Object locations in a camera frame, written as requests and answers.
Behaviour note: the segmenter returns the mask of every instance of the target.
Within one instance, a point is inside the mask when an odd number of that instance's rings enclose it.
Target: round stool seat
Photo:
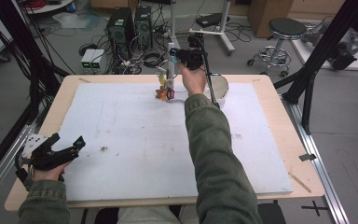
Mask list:
[[[272,19],[269,29],[274,35],[284,39],[299,39],[307,31],[303,23],[289,18]]]

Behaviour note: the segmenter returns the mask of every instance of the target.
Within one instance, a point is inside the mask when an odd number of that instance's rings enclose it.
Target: person's arm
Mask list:
[[[65,185],[58,181],[69,163],[47,172],[34,171],[34,183],[19,210],[20,224],[69,223]]]
[[[232,152],[227,118],[203,95],[205,72],[178,66],[189,94],[186,128],[199,191],[200,223],[261,223],[255,192]]]

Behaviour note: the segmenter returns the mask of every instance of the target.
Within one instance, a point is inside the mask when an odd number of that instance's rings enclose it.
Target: pants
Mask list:
[[[195,205],[184,205],[179,218],[168,206],[128,207],[118,210],[117,224],[199,224]]]

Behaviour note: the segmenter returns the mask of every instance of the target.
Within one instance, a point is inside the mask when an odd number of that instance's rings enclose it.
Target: concrete floor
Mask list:
[[[181,1],[177,11],[180,15],[177,18],[177,29],[185,30],[191,26],[200,3],[196,1]],[[186,6],[193,4],[188,11]],[[221,8],[219,4],[207,4],[200,13],[216,12]],[[77,13],[88,11],[87,2],[79,5]],[[91,26],[87,29],[63,30],[59,24],[49,24],[53,20],[51,16],[60,11],[46,13],[39,16],[42,27],[56,30],[53,34],[47,35],[51,45],[60,53],[66,63],[77,73],[82,74],[80,64],[81,56],[78,55],[78,48],[89,43],[95,35],[102,35],[105,21],[99,17],[86,15],[91,20]],[[246,18],[232,17],[230,22],[238,22],[248,25]],[[249,67],[246,61],[266,45],[274,45],[275,40],[255,38],[251,31],[245,31],[252,38],[251,42],[233,42],[236,51],[227,56],[224,46],[216,36],[205,37],[205,47],[209,53],[211,70],[221,74],[246,75],[258,74],[264,69],[262,63],[255,63]],[[234,35],[227,34],[229,39],[235,39]],[[295,49],[289,42],[282,46],[291,53],[293,61],[291,73],[299,70],[301,61],[296,55]],[[61,68],[66,69],[65,64],[52,53],[54,62]],[[153,69],[144,69],[142,74],[154,74]],[[272,70],[269,76],[273,82],[281,80],[279,71]],[[0,63],[0,143],[17,120],[23,109],[27,106],[29,82],[22,75],[14,61]],[[288,86],[280,88],[278,93],[286,92]],[[358,72],[357,71],[332,71],[321,69],[315,80],[312,110],[310,115],[310,131],[317,148],[323,158],[324,165],[330,175],[337,195],[342,202],[350,223],[358,223]],[[5,210],[5,199],[15,180],[14,171],[0,186],[0,223],[17,222],[17,214]],[[312,206],[312,201],[320,207],[326,207],[324,198],[279,200],[287,223],[333,223],[329,211],[321,210],[317,216],[315,210],[302,209],[301,206]],[[93,223],[98,212],[97,209],[90,209],[87,223]],[[83,210],[71,210],[71,223],[80,223]]]

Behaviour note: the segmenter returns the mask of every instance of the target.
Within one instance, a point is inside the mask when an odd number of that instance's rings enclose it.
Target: computer tower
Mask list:
[[[149,6],[138,6],[135,11],[134,23],[136,34],[138,35],[138,49],[152,49],[152,8]]]
[[[135,43],[131,43],[135,38],[131,8],[114,8],[106,30],[112,47],[119,52],[120,57],[126,60],[130,59],[135,47]]]

